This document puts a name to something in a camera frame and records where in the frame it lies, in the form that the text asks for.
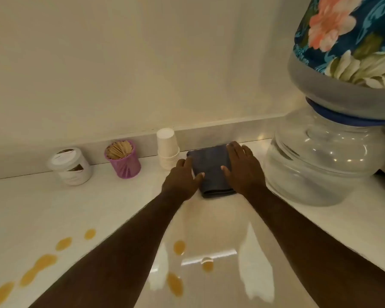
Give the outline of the person's left hand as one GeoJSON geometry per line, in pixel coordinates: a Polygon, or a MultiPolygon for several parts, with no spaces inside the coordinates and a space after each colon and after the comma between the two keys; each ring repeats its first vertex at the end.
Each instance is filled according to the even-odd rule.
{"type": "Polygon", "coordinates": [[[175,201],[183,203],[189,200],[199,189],[194,184],[192,158],[180,159],[164,180],[161,192],[170,196],[175,201]]]}

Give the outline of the person's right hand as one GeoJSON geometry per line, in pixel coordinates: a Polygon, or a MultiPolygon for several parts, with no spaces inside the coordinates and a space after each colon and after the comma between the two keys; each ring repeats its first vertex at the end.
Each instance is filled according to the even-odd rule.
{"type": "Polygon", "coordinates": [[[265,177],[251,149],[232,141],[227,144],[227,151],[231,162],[230,171],[234,176],[233,184],[229,185],[248,201],[260,196],[266,190],[265,177]]]}

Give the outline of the dark grey cloth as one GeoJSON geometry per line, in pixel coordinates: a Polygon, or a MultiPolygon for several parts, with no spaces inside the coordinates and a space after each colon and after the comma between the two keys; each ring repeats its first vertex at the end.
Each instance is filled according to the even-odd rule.
{"type": "Polygon", "coordinates": [[[225,166],[231,170],[231,162],[226,144],[188,151],[186,156],[192,160],[194,175],[199,173],[205,174],[199,188],[203,198],[224,197],[236,193],[227,182],[221,169],[222,166],[225,166]]]}

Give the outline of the person's left forearm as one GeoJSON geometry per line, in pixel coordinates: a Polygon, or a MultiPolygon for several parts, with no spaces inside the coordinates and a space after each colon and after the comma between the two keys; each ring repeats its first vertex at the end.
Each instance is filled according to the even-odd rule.
{"type": "Polygon", "coordinates": [[[133,308],[161,240],[195,191],[162,191],[96,246],[29,308],[133,308]]]}

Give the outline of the person's right forearm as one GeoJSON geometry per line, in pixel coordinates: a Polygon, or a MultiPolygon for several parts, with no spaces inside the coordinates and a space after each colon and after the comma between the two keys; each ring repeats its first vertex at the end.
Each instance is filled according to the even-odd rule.
{"type": "Polygon", "coordinates": [[[385,308],[385,271],[323,231],[265,186],[237,190],[273,233],[319,308],[385,308]]]}

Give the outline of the stack of white paper cups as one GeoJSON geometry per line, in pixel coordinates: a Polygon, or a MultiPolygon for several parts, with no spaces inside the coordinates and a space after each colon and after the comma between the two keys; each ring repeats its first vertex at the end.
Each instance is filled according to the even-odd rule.
{"type": "Polygon", "coordinates": [[[156,133],[158,159],[161,167],[171,170],[179,159],[180,148],[172,128],[160,129],[156,133]]]}

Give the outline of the pink mesh holder cup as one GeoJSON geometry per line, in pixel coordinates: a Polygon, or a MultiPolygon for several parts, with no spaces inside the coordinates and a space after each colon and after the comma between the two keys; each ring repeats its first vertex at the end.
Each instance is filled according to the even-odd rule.
{"type": "Polygon", "coordinates": [[[104,156],[112,165],[118,177],[122,179],[130,179],[139,174],[142,166],[137,156],[135,144],[129,139],[124,140],[130,141],[135,148],[129,156],[120,160],[109,160],[106,158],[105,153],[104,156]]]}

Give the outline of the bundle of wooden stir sticks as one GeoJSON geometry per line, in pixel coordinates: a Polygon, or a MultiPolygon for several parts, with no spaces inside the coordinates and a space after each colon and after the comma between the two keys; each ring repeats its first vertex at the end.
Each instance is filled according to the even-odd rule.
{"type": "Polygon", "coordinates": [[[134,150],[133,144],[128,140],[121,140],[110,144],[104,151],[109,160],[120,160],[129,156],[134,150]]]}

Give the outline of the clear water dispenser base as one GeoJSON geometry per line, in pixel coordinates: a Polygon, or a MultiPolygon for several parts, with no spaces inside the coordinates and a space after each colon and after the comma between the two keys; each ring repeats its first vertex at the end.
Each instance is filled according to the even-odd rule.
{"type": "Polygon", "coordinates": [[[385,120],[352,117],[306,99],[279,123],[262,168],[279,197],[310,206],[342,202],[385,162],[385,120]]]}

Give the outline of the white lidded jar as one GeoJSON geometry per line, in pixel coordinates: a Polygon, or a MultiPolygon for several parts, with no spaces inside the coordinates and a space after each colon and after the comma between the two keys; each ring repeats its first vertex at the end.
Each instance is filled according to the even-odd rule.
{"type": "Polygon", "coordinates": [[[76,147],[54,153],[48,159],[47,167],[69,186],[82,185],[92,177],[91,166],[81,149],[76,147]]]}

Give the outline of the water bottle with floral cover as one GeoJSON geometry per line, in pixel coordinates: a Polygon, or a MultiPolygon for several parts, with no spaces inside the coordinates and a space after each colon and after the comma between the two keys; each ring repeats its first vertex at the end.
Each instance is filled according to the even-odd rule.
{"type": "Polygon", "coordinates": [[[311,0],[288,69],[322,107],[385,120],[385,0],[311,0]]]}

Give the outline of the yellow liquid spill drops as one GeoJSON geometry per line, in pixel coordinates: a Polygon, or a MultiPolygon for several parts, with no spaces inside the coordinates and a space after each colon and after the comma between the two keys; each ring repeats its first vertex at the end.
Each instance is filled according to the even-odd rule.
{"type": "MultiPolygon", "coordinates": [[[[86,240],[91,240],[96,235],[94,228],[88,229],[84,235],[86,240]]],[[[55,247],[56,251],[63,251],[69,248],[72,244],[72,237],[63,238],[55,247]]],[[[176,255],[183,255],[186,249],[186,244],[182,240],[178,240],[174,243],[173,251],[176,255]]],[[[58,260],[57,255],[44,254],[42,255],[20,279],[19,285],[25,287],[30,285],[38,273],[46,268],[56,264],[58,260]]],[[[214,269],[214,259],[212,257],[203,257],[193,262],[187,262],[186,264],[195,264],[200,262],[203,271],[211,272],[214,269]]],[[[148,283],[150,289],[155,291],[162,289],[164,283],[166,283],[173,295],[180,297],[184,293],[184,283],[181,277],[169,271],[169,260],[167,250],[164,244],[161,244],[158,253],[155,257],[153,266],[148,276],[148,283]]],[[[0,305],[4,303],[12,290],[15,287],[15,282],[10,281],[0,286],[0,305]]]]}

